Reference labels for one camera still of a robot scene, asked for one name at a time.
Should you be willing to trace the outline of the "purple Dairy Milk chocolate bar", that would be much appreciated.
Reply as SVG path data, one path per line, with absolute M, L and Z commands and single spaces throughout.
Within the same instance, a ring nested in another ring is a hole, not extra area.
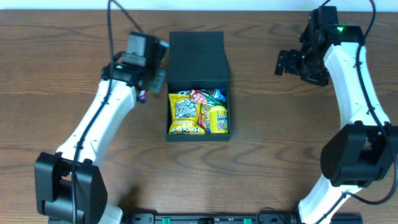
M 147 101 L 147 91 L 141 90 L 137 97 L 138 102 L 145 103 Z

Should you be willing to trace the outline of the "yellow sunflower seed snack bag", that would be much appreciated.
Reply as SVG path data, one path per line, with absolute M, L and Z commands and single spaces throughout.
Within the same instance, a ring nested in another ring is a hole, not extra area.
M 188 95 L 169 94 L 172 123 L 169 134 L 204 135 L 205 130 L 198 124 L 201 103 Z

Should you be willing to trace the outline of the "dark green hinged gift box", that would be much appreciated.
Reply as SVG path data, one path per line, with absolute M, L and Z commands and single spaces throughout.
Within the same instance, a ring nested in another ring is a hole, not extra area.
M 229 141 L 232 136 L 229 103 L 229 64 L 224 50 L 222 31 L 171 32 L 169 35 L 167 93 L 186 90 L 224 89 L 228 119 L 227 134 L 172 134 L 172 109 L 167 102 L 166 135 L 168 142 Z

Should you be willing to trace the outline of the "red green Milo KitKat bar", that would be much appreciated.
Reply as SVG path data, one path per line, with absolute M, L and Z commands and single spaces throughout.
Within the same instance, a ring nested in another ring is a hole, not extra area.
M 204 92 L 201 92 L 199 90 L 190 90 L 190 92 L 188 93 L 188 96 L 203 105 L 207 105 L 207 106 L 223 105 L 223 103 L 221 101 L 219 101 L 219 100 L 215 99 L 214 97 L 212 97 Z

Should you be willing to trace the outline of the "green Haribo gummy worms bag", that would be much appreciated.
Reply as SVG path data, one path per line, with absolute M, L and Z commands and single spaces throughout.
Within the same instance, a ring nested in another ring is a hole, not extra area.
M 215 133 L 215 121 L 210 114 L 210 108 L 211 106 L 201 105 L 200 117 L 198 120 L 199 125 L 205 130 L 205 134 Z

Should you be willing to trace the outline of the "blue Oreo cookie pack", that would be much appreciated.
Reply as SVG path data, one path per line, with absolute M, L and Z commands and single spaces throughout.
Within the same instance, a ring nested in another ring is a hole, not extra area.
M 221 101 L 222 103 L 225 103 L 227 97 L 224 95 L 225 89 L 224 88 L 211 88 L 211 89 L 201 89 L 199 90 L 201 92 L 204 92 L 215 99 Z M 175 93 L 181 94 L 181 95 L 188 95 L 190 90 L 181 90 L 181 91 L 176 91 Z

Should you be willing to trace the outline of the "yellow Mentos gum bottle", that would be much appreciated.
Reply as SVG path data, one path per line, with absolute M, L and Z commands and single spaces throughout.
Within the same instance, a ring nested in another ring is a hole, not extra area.
M 213 106 L 210 113 L 210 131 L 212 134 L 228 134 L 228 110 L 225 106 Z

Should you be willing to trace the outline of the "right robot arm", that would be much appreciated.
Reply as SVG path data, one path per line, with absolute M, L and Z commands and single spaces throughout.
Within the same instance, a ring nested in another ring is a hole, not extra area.
M 300 35 L 300 50 L 279 53 L 275 74 L 333 84 L 340 130 L 323 147 L 322 174 L 310 193 L 297 202 L 291 223 L 357 223 L 338 209 L 359 191 L 397 168 L 397 127 L 385 114 L 366 61 L 368 32 L 339 23 L 336 7 L 324 3 L 311 11 Z

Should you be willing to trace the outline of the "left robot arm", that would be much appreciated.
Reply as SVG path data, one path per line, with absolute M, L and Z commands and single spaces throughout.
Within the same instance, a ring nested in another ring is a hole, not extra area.
M 108 202 L 101 167 L 126 115 L 149 91 L 159 93 L 169 44 L 131 32 L 125 51 L 102 68 L 95 98 L 71 136 L 34 165 L 37 211 L 49 223 L 122 223 L 123 210 Z

